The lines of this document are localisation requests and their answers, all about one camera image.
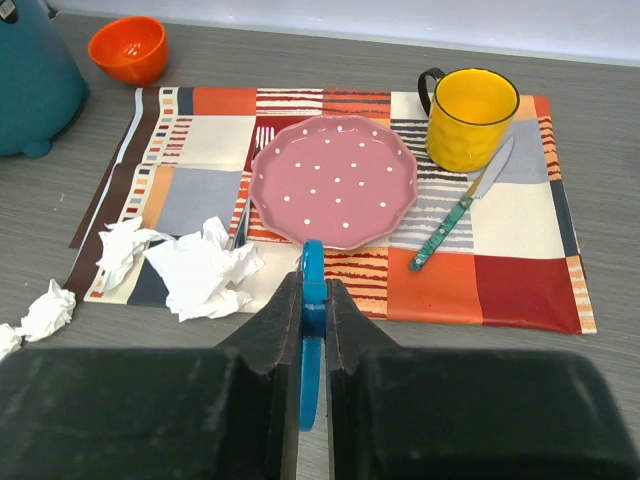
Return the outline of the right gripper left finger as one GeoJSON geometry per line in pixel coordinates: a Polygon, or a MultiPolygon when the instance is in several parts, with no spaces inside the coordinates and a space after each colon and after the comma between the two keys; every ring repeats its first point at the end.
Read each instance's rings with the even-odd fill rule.
{"type": "Polygon", "coordinates": [[[292,479],[302,277],[209,348],[22,350],[1,364],[5,479],[292,479]]]}

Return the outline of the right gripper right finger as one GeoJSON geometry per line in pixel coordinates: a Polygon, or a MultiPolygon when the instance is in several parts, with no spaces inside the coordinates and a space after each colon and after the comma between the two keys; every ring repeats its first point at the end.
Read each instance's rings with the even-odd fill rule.
{"type": "Polygon", "coordinates": [[[328,284],[334,479],[635,479],[604,377],[564,351],[403,347],[328,284]]]}

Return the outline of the blue hand brush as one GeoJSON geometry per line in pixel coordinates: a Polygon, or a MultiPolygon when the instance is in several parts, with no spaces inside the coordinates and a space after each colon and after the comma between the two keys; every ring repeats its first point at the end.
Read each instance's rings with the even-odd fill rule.
{"type": "Polygon", "coordinates": [[[321,372],[322,343],[326,335],[328,287],[324,279],[324,247],[308,240],[301,257],[302,363],[299,429],[310,431],[315,422],[321,372]]]}

